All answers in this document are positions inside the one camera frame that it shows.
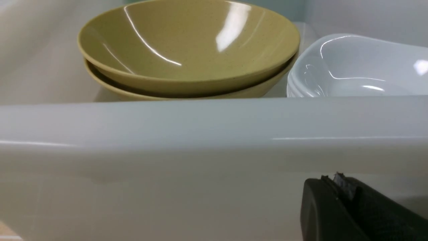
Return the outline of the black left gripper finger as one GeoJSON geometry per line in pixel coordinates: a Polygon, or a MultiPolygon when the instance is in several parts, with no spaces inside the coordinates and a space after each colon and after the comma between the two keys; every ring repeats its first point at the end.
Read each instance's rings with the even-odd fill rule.
{"type": "Polygon", "coordinates": [[[305,180],[300,223],[304,241],[428,239],[426,218],[339,172],[305,180]]]}

